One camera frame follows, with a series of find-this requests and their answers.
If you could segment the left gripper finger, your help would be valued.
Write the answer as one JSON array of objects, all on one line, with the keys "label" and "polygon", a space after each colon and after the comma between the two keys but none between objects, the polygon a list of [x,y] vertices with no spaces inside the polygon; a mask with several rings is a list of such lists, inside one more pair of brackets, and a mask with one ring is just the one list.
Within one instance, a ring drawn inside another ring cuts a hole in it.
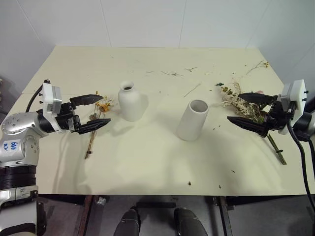
[{"label": "left gripper finger", "polygon": [[72,106],[76,107],[76,106],[81,106],[81,105],[86,106],[86,105],[94,104],[94,103],[100,101],[101,99],[102,99],[101,95],[87,94],[87,95],[72,97],[69,100],[70,100]]},{"label": "left gripper finger", "polygon": [[111,121],[110,118],[100,118],[100,119],[90,120],[86,124],[78,125],[76,127],[76,132],[78,134],[85,134],[85,133],[93,132],[104,127],[110,121]]}]

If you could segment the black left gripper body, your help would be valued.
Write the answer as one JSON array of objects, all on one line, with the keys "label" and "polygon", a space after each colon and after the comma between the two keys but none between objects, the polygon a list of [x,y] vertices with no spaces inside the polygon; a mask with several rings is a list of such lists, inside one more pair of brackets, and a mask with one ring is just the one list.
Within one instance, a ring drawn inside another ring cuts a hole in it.
[{"label": "black left gripper body", "polygon": [[76,107],[72,103],[63,103],[56,121],[61,130],[80,133],[81,122],[78,115],[75,114]]}]

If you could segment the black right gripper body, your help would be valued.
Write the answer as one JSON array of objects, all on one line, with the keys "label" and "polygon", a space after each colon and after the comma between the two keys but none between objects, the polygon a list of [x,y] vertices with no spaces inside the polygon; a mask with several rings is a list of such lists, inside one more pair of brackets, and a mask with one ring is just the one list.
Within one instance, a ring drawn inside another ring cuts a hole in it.
[{"label": "black right gripper body", "polygon": [[283,130],[287,122],[293,120],[295,110],[295,101],[290,101],[288,106],[284,108],[280,96],[275,95],[270,111],[264,118],[264,124],[268,130]]}]

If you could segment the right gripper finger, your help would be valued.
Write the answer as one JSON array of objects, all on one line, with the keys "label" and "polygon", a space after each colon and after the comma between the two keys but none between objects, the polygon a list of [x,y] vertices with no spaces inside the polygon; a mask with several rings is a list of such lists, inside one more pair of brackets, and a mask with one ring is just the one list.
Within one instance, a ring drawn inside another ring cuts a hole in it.
[{"label": "right gripper finger", "polygon": [[274,100],[273,96],[254,92],[242,93],[239,94],[238,97],[247,101],[248,103],[257,105],[271,105]]},{"label": "right gripper finger", "polygon": [[268,129],[263,124],[254,122],[251,119],[231,116],[227,116],[227,119],[238,127],[257,133],[261,137],[266,137],[268,134]]}]

